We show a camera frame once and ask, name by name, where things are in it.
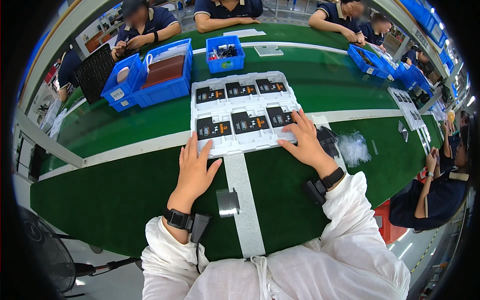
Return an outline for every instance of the left hand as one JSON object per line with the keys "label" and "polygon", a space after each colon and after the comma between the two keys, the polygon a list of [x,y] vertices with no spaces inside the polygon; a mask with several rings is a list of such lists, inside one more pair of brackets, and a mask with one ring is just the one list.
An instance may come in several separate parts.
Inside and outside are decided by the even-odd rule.
{"label": "left hand", "polygon": [[432,147],[430,149],[430,154],[437,160],[436,165],[439,167],[440,166],[440,152],[438,151],[437,148]]}
{"label": "left hand", "polygon": [[427,159],[425,160],[425,164],[427,165],[427,170],[433,172],[435,170],[435,166],[437,165],[437,159],[433,157],[431,153],[427,155]]}
{"label": "left hand", "polygon": [[149,42],[148,36],[136,36],[128,41],[127,49],[137,49],[145,44],[148,44],[148,42]]}
{"label": "left hand", "polygon": [[197,150],[197,132],[193,132],[188,139],[185,148],[181,148],[179,164],[180,174],[177,187],[170,196],[170,201],[181,201],[185,204],[193,204],[195,199],[202,195],[212,183],[218,168],[222,164],[219,158],[207,170],[208,153],[212,148],[212,140],[203,147],[200,155]]}

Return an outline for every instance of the cable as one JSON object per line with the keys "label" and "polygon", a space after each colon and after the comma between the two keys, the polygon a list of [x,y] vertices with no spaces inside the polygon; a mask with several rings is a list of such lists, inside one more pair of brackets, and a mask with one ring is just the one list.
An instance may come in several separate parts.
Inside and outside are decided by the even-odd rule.
{"label": "cable", "polygon": [[197,243],[197,249],[195,250],[195,252],[197,253],[197,266],[196,266],[197,267],[197,272],[198,272],[198,274],[200,274],[200,270],[198,268],[198,243]]}

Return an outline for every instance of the black plastic part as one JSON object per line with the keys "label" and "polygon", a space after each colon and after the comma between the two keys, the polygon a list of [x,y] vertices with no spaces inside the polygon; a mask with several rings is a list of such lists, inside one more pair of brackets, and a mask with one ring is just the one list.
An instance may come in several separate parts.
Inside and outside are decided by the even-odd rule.
{"label": "black plastic part", "polygon": [[210,222],[210,219],[212,216],[209,215],[201,215],[201,214],[195,214],[195,218],[193,221],[193,227],[192,227],[192,235],[190,236],[190,241],[193,243],[198,243],[202,236],[205,233],[205,229],[207,228],[208,222]]}
{"label": "black plastic part", "polygon": [[102,98],[103,88],[114,66],[115,62],[110,52],[110,45],[106,43],[90,54],[75,70],[75,77],[89,104]]}
{"label": "black plastic part", "polygon": [[96,272],[95,267],[91,264],[75,263],[74,265],[76,277],[87,276]]}
{"label": "black plastic part", "polygon": [[303,183],[301,187],[313,202],[322,207],[325,203],[325,194],[327,191],[319,179],[307,181]]}
{"label": "black plastic part", "polygon": [[126,264],[133,264],[133,263],[135,263],[139,260],[140,260],[140,258],[130,257],[130,258],[118,261],[118,262],[109,262],[107,264],[107,266],[110,268],[110,270],[115,270],[118,267],[121,267],[121,266],[126,265]]}

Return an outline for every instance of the white plastic packaging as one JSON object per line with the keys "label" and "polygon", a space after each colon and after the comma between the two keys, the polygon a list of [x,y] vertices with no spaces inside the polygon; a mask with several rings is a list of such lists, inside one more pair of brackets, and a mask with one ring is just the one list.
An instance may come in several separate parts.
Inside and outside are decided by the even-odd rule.
{"label": "white plastic packaging", "polygon": [[53,103],[50,105],[50,107],[47,110],[47,114],[45,115],[45,118],[43,119],[42,126],[40,126],[40,129],[43,132],[48,132],[50,128],[53,126],[53,122],[55,121],[55,117],[57,116],[57,113],[60,109],[61,106],[61,101],[60,99],[56,99],[53,101]]}
{"label": "white plastic packaging", "polygon": [[408,95],[407,91],[402,91],[396,88],[387,88],[398,108],[402,111],[405,120],[407,120],[408,127],[411,131],[426,127],[425,122],[417,110],[415,103]]}
{"label": "white plastic packaging", "polygon": [[[261,79],[268,79],[270,84],[284,83],[286,91],[262,94],[256,82],[256,80]],[[229,96],[226,84],[236,82],[240,83],[241,88],[253,86],[257,93],[236,97],[233,97],[233,95]],[[223,89],[225,98],[197,103],[197,89],[206,87],[209,87],[212,93]],[[193,83],[190,129],[192,132],[197,131],[199,134],[198,151],[201,151],[209,139],[213,140],[213,146],[208,156],[209,158],[277,147],[279,146],[277,143],[278,139],[284,139],[292,143],[296,142],[295,136],[291,132],[282,132],[283,126],[279,124],[286,124],[283,121],[292,122],[291,119],[287,120],[287,118],[290,118],[289,114],[286,115],[284,120],[282,117],[278,119],[278,116],[269,116],[267,114],[267,108],[274,107],[280,107],[283,113],[291,112],[293,109],[298,111],[301,108],[300,104],[297,103],[293,90],[288,85],[285,75],[279,71],[231,75],[224,78],[213,78],[203,82]],[[232,123],[231,114],[239,112],[246,112],[248,117],[253,119],[252,123],[254,123],[254,127],[258,126],[258,117],[262,119],[261,116],[265,116],[266,123],[262,123],[262,127],[264,128],[260,129],[257,127],[258,130],[256,131],[236,134],[235,128],[240,131],[241,129],[248,130],[246,126],[251,126],[250,123],[242,125]],[[204,118],[212,118],[212,123],[219,124],[213,126],[213,128],[205,127],[205,130],[203,128],[197,128],[197,120]],[[217,136],[216,133],[219,132],[218,127],[221,126],[221,129],[224,129],[227,124],[229,124],[231,134]]]}

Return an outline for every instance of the white plastic tray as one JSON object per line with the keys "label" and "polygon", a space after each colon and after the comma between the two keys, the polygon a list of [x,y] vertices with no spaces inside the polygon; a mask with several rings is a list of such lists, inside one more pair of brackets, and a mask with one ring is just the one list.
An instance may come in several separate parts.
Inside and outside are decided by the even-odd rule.
{"label": "white plastic tray", "polygon": [[[413,103],[413,100],[410,98],[407,91],[402,91],[392,87],[387,88],[387,90],[392,96],[395,103],[398,105],[398,108],[402,111],[402,114],[407,120],[408,127],[411,131],[426,127],[419,111],[417,110],[417,107]],[[399,101],[398,96],[403,96],[401,97],[401,99],[407,99],[407,102]]]}
{"label": "white plastic tray", "polygon": [[[271,83],[282,82],[285,84],[286,91],[262,94],[259,92],[260,89],[256,83],[257,79],[268,79]],[[235,82],[240,83],[241,87],[253,86],[256,90],[256,95],[251,93],[245,96],[229,96],[226,84]],[[210,91],[224,89],[225,97],[197,103],[197,89],[205,87],[209,87]],[[193,83],[190,129],[192,132],[197,131],[199,138],[203,138],[201,136],[203,132],[208,132],[208,137],[205,136],[205,139],[198,141],[198,151],[201,151],[209,139],[213,140],[213,146],[208,156],[209,158],[277,147],[279,146],[277,143],[278,139],[296,142],[296,138],[292,133],[282,132],[283,126],[272,126],[273,121],[267,114],[267,108],[273,107],[281,107],[284,113],[291,112],[293,109],[298,111],[301,108],[300,104],[297,103],[293,90],[288,85],[285,75],[279,71],[231,75],[224,78],[213,78],[203,82]],[[235,134],[235,127],[242,126],[240,126],[240,124],[232,124],[231,114],[239,112],[247,112],[249,118],[253,118],[254,120],[256,120],[257,117],[265,116],[266,124],[263,124],[265,129]],[[205,130],[202,129],[202,132],[200,132],[201,128],[197,128],[197,120],[204,118],[212,118],[213,123],[221,123],[222,127],[226,126],[228,124],[227,122],[229,122],[231,134],[216,136],[216,134],[212,134],[212,132],[215,132],[214,128],[205,128]]]}

